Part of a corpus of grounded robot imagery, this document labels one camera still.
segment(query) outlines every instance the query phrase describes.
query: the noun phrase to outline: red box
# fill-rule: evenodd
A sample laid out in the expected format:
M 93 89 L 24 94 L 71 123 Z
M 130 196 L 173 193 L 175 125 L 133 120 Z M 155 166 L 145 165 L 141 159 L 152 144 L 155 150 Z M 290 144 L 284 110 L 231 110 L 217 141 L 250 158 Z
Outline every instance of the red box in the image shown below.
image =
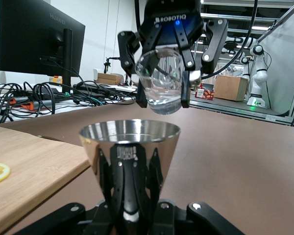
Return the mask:
M 195 93 L 195 97 L 196 98 L 200 98 L 200 99 L 209 99 L 209 100 L 213 100 L 214 98 L 214 92 L 209 91 L 209 90 L 205 90 L 205 89 L 198 89 Z

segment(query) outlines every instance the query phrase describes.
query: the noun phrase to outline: clear glass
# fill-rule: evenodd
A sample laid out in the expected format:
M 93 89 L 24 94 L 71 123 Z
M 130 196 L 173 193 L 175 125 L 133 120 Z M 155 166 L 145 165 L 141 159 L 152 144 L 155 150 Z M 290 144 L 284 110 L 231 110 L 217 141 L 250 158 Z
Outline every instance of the clear glass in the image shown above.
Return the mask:
M 144 87 L 150 108 L 157 114 L 172 114 L 181 108 L 183 60 L 169 48 L 141 56 L 135 71 Z

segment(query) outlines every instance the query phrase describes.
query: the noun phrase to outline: brown table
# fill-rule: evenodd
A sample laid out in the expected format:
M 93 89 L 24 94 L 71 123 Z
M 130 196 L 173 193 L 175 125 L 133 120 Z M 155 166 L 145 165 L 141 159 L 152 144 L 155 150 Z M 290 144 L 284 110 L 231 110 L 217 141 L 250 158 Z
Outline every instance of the brown table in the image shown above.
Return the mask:
M 107 105 L 1 125 L 81 145 L 85 125 L 116 119 L 174 123 L 181 135 L 161 198 L 186 208 L 204 201 L 248 235 L 294 235 L 294 128 L 200 109 L 160 116 L 149 108 Z M 102 199 L 86 170 L 7 234 L 66 203 L 87 209 Z

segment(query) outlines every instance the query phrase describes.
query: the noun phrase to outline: ceiling light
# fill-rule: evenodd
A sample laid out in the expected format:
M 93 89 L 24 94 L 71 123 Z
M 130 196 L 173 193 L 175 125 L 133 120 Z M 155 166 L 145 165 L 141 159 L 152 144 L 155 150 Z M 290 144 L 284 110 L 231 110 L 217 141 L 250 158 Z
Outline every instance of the ceiling light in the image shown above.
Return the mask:
M 267 31 L 269 27 L 253 26 L 252 29 Z

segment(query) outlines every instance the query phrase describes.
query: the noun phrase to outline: stainless steel cone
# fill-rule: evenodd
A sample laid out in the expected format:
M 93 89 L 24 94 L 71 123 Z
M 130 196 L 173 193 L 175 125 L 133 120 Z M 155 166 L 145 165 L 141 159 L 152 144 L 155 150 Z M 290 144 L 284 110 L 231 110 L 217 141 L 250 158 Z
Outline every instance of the stainless steel cone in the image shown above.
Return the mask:
M 179 134 L 174 124 L 140 119 L 80 131 L 119 234 L 147 234 Z

